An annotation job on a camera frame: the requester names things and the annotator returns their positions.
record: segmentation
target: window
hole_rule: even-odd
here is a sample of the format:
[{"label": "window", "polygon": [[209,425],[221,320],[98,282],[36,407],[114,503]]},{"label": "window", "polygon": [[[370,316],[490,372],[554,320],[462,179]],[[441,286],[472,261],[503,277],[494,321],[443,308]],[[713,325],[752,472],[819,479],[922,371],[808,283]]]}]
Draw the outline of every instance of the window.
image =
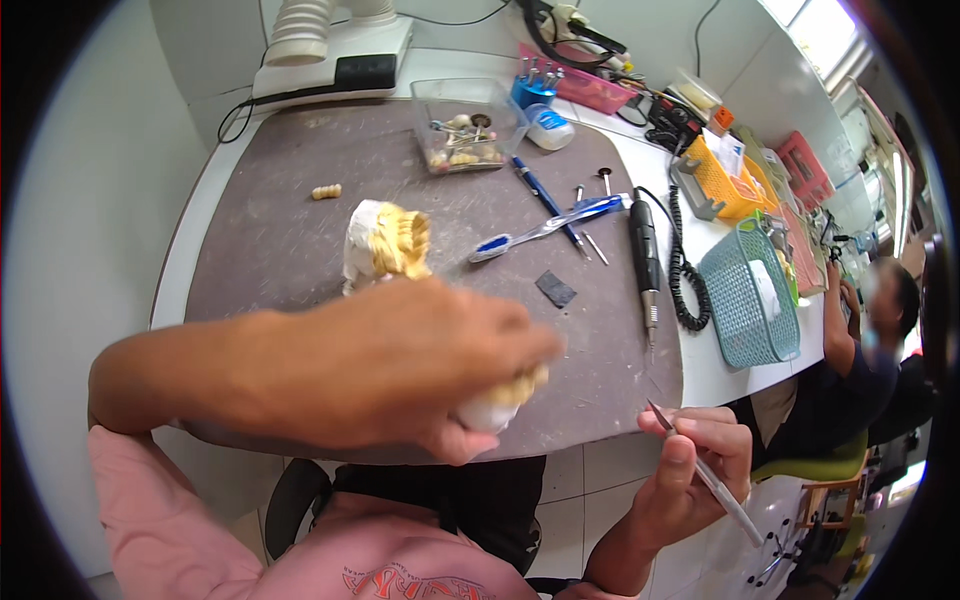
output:
[{"label": "window", "polygon": [[856,26],[837,0],[760,0],[826,81],[857,42]]}]

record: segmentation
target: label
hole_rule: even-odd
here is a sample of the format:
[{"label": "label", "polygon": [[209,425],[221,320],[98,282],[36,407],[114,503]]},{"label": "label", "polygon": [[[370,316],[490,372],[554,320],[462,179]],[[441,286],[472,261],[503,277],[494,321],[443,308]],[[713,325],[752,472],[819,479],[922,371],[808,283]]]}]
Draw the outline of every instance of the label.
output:
[{"label": "label", "polygon": [[553,110],[545,110],[537,115],[537,124],[546,130],[555,130],[566,125],[566,119]]}]

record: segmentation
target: person in dark shirt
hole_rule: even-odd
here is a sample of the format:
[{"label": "person in dark shirt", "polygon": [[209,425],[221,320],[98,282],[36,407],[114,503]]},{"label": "person in dark shirt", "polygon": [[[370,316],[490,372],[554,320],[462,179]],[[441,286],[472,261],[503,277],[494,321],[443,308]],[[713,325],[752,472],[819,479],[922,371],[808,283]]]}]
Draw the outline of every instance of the person in dark shirt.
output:
[{"label": "person in dark shirt", "polygon": [[[893,258],[870,265],[861,282],[867,313],[861,340],[856,290],[832,263],[827,280],[824,360],[727,405],[754,432],[753,468],[824,456],[850,442],[883,413],[897,386],[900,349],[920,311],[917,283]],[[841,302],[850,308],[848,322]]]}]

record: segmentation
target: pen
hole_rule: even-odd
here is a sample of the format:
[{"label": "pen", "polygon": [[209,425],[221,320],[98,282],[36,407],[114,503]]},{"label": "pen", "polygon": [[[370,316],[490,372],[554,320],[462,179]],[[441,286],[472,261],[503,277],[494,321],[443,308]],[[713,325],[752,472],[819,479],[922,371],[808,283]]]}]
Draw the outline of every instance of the pen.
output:
[{"label": "pen", "polygon": [[[560,207],[557,206],[557,203],[553,201],[553,198],[550,197],[550,194],[547,193],[543,186],[540,185],[540,182],[537,181],[537,178],[534,177],[534,174],[527,168],[527,165],[523,164],[523,161],[520,160],[517,156],[513,156],[512,160],[516,168],[516,173],[520,175],[520,178],[524,180],[527,185],[530,186],[530,191],[533,192],[534,196],[540,199],[546,209],[550,211],[550,215],[558,217],[563,214],[560,210]],[[570,238],[570,241],[573,242],[574,247],[580,251],[587,260],[592,260],[587,255],[587,248],[584,246],[584,240],[580,239],[580,236],[577,235],[577,232],[569,225],[564,226],[564,233],[566,237]]]},{"label": "pen", "polygon": [[[671,437],[677,435],[677,430],[674,428],[670,421],[668,421],[663,413],[660,412],[660,409],[657,408],[657,405],[647,400],[647,404],[650,405],[650,410],[654,412],[654,415],[657,416],[657,420],[663,426],[663,429],[666,430],[666,437]],[[696,463],[697,474],[700,475],[700,478],[703,479],[704,484],[707,486],[707,489],[710,490],[710,493],[713,494],[713,497],[717,499],[717,502],[720,503],[720,506],[727,511],[727,514],[733,517],[733,520],[736,521],[736,524],[739,525],[740,529],[743,530],[747,537],[750,538],[750,543],[754,545],[754,548],[759,548],[763,545],[763,537],[760,535],[760,532],[756,530],[754,523],[747,516],[747,513],[744,512],[743,507],[740,506],[740,503],[736,501],[736,498],[733,497],[733,494],[730,493],[730,490],[727,489],[727,486],[724,485],[720,478],[716,476],[716,473],[713,472],[713,469],[704,462],[699,455],[697,455]]]}]

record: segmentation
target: blue toothbrush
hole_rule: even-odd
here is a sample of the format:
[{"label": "blue toothbrush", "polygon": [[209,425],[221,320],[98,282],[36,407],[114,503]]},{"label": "blue toothbrush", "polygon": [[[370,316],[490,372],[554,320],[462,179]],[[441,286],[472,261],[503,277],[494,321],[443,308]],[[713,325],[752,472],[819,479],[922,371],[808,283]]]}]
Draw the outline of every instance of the blue toothbrush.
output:
[{"label": "blue toothbrush", "polygon": [[632,203],[633,200],[631,200],[629,194],[614,194],[612,196],[607,196],[606,198],[596,199],[594,203],[581,208],[580,210],[575,210],[564,215],[547,219],[544,223],[530,229],[526,233],[518,235],[517,237],[514,237],[509,233],[495,235],[494,237],[482,242],[479,246],[477,246],[473,251],[473,254],[469,256],[468,261],[483,262],[484,260],[489,260],[495,256],[499,256],[517,244],[522,244],[523,242],[529,242],[530,240],[535,240],[538,237],[549,235],[568,223],[586,219],[587,217],[600,214],[601,212],[610,210],[611,208],[622,205],[629,206],[629,204]]}]

